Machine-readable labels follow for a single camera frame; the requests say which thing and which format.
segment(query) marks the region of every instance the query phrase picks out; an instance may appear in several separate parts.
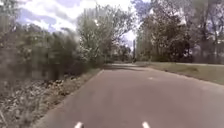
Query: sky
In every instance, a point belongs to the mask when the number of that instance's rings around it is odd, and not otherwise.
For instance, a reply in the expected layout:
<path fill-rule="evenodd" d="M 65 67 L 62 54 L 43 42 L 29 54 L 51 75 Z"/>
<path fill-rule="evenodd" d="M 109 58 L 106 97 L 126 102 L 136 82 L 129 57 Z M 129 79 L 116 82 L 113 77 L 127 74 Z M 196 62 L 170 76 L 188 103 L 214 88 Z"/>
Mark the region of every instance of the sky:
<path fill-rule="evenodd" d="M 60 30 L 63 27 L 75 30 L 76 18 L 85 8 L 99 5 L 120 6 L 128 10 L 130 0 L 19 0 L 21 13 L 19 21 L 24 24 L 33 23 L 49 31 Z M 125 35 L 128 42 L 135 39 L 130 31 Z"/>

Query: grass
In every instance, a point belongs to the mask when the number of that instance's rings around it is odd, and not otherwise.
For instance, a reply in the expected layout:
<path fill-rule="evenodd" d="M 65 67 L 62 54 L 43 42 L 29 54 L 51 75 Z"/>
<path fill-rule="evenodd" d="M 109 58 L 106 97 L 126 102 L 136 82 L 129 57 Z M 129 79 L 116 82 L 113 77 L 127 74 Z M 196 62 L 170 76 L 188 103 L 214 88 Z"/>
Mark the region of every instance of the grass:
<path fill-rule="evenodd" d="M 150 63 L 151 68 L 185 75 L 200 80 L 210 81 L 224 85 L 224 66 L 222 65 L 197 65 L 176 63 Z"/>

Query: branch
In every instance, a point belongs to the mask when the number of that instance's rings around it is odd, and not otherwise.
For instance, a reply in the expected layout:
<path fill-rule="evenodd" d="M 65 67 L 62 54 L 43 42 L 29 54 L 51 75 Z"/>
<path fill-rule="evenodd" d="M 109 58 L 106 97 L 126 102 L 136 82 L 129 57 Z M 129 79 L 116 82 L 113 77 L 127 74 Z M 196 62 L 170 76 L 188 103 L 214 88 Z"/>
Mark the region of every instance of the branch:
<path fill-rule="evenodd" d="M 3 115 L 3 112 L 1 110 L 0 110 L 0 116 L 1 116 L 1 118 L 3 120 L 3 122 L 5 123 L 6 127 L 8 127 L 8 123 L 7 123 L 7 121 L 6 121 L 6 119 L 5 119 L 4 115 Z"/>

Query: paved path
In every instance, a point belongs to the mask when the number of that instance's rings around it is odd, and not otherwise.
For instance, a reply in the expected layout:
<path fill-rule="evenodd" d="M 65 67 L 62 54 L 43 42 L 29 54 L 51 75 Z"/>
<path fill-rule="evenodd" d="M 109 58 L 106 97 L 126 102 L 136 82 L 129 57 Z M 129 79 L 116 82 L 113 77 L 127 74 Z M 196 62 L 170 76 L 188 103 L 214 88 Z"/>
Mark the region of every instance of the paved path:
<path fill-rule="evenodd" d="M 132 65 L 103 70 L 38 128 L 224 128 L 224 88 Z"/>

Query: dashed white line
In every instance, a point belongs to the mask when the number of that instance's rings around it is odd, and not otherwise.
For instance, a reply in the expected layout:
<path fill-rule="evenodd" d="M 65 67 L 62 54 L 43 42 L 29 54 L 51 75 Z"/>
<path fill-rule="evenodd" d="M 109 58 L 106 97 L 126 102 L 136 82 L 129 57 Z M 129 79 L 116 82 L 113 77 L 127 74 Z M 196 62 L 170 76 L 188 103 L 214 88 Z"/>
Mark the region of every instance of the dashed white line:
<path fill-rule="evenodd" d="M 74 128 L 84 128 L 84 127 L 83 127 L 83 123 L 82 123 L 82 122 L 78 122 L 78 123 L 74 126 Z"/>
<path fill-rule="evenodd" d="M 146 122 L 146 121 L 142 123 L 142 127 L 143 128 L 150 128 L 148 122 Z"/>
<path fill-rule="evenodd" d="M 149 79 L 149 80 L 153 80 L 153 77 L 149 77 L 148 79 Z"/>

